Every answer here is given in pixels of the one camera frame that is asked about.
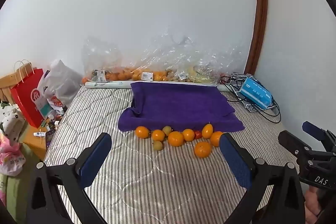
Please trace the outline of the person's right hand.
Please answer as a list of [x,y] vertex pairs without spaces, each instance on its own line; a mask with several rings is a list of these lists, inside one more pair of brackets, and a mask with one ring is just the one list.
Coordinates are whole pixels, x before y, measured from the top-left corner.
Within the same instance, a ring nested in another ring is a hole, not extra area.
[[305,192],[305,223],[315,224],[322,212],[319,198],[321,191],[313,186],[309,186],[309,189]]

